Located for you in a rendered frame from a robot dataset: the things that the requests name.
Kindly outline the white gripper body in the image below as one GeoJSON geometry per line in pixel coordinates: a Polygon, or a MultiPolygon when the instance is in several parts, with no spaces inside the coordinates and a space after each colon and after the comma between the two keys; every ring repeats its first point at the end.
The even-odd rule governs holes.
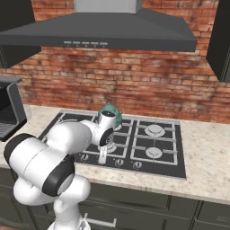
{"type": "Polygon", "coordinates": [[[107,157],[107,146],[102,146],[100,148],[99,163],[105,164],[106,163],[106,157],[107,157]]]}

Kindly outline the teal kettle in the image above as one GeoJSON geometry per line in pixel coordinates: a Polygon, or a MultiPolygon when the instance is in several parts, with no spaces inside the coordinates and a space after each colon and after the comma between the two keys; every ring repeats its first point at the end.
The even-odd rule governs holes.
{"type": "Polygon", "coordinates": [[[98,112],[98,115],[101,115],[103,111],[110,111],[116,115],[116,125],[117,128],[122,122],[122,112],[112,103],[108,102],[107,104],[103,105],[98,112]]]}

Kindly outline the black gas hob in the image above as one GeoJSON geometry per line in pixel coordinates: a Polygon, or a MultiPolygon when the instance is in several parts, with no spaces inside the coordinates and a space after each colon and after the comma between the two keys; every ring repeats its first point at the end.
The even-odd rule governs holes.
{"type": "Polygon", "coordinates": [[[106,163],[102,166],[184,179],[180,122],[122,114],[122,122],[114,129],[113,140],[107,147],[106,163]],[[117,165],[118,159],[124,164],[117,165]],[[136,168],[135,162],[141,162],[142,167],[136,168]]]}

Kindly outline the dark green cupboard door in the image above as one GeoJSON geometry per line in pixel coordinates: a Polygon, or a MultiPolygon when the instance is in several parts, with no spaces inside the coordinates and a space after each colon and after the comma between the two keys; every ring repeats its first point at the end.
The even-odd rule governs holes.
{"type": "Polygon", "coordinates": [[[28,208],[15,199],[13,185],[11,171],[0,168],[0,225],[18,230],[36,230],[28,208]]]}

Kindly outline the dark green cupboard front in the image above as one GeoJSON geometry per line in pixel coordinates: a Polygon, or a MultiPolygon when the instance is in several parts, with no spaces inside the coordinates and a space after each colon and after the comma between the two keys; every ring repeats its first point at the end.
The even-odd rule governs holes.
{"type": "Polygon", "coordinates": [[[230,230],[230,205],[203,201],[191,230],[230,230]]]}

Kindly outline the dark grey range hood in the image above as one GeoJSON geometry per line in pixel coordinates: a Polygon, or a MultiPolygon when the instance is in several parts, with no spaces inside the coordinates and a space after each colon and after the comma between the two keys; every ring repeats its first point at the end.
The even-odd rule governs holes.
{"type": "Polygon", "coordinates": [[[0,32],[1,45],[193,52],[184,19],[140,8],[136,13],[71,13],[0,32]]]}

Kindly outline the dark wall cupboard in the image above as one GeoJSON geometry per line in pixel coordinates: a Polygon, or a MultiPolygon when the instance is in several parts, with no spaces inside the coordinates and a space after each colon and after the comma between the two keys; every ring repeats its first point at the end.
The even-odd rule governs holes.
{"type": "Polygon", "coordinates": [[[206,60],[220,82],[230,83],[230,0],[219,0],[206,60]]]}
{"type": "MultiPolygon", "coordinates": [[[[31,0],[0,0],[0,32],[35,22],[31,0]]],[[[10,68],[41,52],[40,46],[0,44],[0,68],[10,68]]]]}

